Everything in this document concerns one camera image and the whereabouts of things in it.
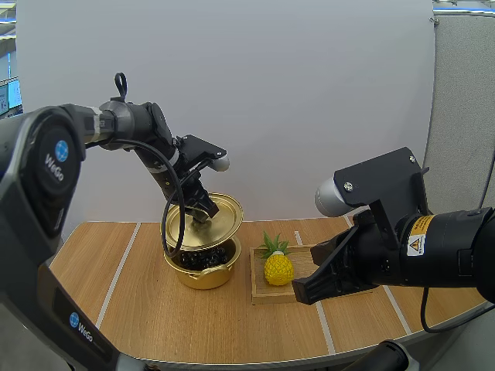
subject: warning label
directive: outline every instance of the warning label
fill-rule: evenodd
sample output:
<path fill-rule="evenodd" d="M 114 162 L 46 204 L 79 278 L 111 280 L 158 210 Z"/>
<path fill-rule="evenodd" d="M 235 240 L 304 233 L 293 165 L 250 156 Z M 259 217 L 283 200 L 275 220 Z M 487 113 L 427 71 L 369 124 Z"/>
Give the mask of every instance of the warning label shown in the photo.
<path fill-rule="evenodd" d="M 408 238 L 408 256 L 418 257 L 425 253 L 426 231 L 434 215 L 422 216 L 415 221 Z"/>

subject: yellow pineapple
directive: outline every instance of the yellow pineapple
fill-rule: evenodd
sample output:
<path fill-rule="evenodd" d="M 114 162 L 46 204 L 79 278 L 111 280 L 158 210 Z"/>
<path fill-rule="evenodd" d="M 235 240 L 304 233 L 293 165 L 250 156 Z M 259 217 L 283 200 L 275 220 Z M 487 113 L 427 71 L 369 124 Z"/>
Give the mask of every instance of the yellow pineapple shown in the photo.
<path fill-rule="evenodd" d="M 282 286 L 288 284 L 294 279 L 294 267 L 288 257 L 288 241 L 278 242 L 280 234 L 272 241 L 266 232 L 264 232 L 265 243 L 260 247 L 266 247 L 267 252 L 263 255 L 265 262 L 265 278 L 269 284 Z"/>

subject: metal handle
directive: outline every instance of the metal handle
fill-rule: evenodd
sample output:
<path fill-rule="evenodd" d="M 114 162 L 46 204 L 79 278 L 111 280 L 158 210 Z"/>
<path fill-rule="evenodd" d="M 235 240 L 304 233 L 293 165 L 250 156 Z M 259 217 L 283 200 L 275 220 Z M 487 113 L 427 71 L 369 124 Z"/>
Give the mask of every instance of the metal handle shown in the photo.
<path fill-rule="evenodd" d="M 221 271 L 229 271 L 229 270 L 230 270 L 230 268 L 227 267 L 227 265 L 221 264 L 221 265 L 217 265 L 216 267 L 213 267 L 213 268 L 203 269 L 199 276 L 195 276 L 193 274 L 190 274 L 189 277 L 198 281 L 198 280 L 202 279 L 204 276 L 206 276 L 207 274 L 212 274 L 212 273 L 221 272 Z"/>

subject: robotic arm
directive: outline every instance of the robotic arm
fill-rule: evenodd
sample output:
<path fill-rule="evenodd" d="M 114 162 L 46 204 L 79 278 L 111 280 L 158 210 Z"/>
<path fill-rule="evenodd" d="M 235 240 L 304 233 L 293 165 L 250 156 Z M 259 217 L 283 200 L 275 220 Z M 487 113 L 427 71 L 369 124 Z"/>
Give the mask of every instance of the robotic arm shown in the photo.
<path fill-rule="evenodd" d="M 425 291 L 420 315 L 427 332 L 466 323 L 429 328 L 428 288 L 476 287 L 495 302 L 493 209 L 431 215 L 423 183 L 426 171 L 408 148 L 402 148 L 339 170 L 319 187 L 315 201 L 323 215 L 370 208 L 354 215 L 348 231 L 311 249 L 319 268 L 292 282 L 298 301 L 310 305 L 380 284 L 421 287 Z"/>
<path fill-rule="evenodd" d="M 98 331 L 62 288 L 45 261 L 60 232 L 86 148 L 135 150 L 168 199 L 202 223 L 217 206 L 200 170 L 224 171 L 227 152 L 192 135 L 172 138 L 156 103 L 125 102 L 127 83 L 115 76 L 120 97 L 100 106 L 44 107 L 0 121 L 0 302 L 77 369 L 136 365 Z M 178 253 L 180 242 L 171 252 Z"/>

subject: black beans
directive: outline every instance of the black beans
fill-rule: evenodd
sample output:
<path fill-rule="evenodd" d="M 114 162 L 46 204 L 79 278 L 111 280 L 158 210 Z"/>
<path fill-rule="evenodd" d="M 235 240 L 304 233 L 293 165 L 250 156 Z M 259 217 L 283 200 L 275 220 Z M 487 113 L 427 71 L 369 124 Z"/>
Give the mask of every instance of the black beans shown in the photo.
<path fill-rule="evenodd" d="M 228 261 L 229 257 L 223 247 L 212 247 L 201 251 L 184 251 L 179 257 L 180 265 L 191 271 L 202 271 L 206 268 L 226 264 Z"/>

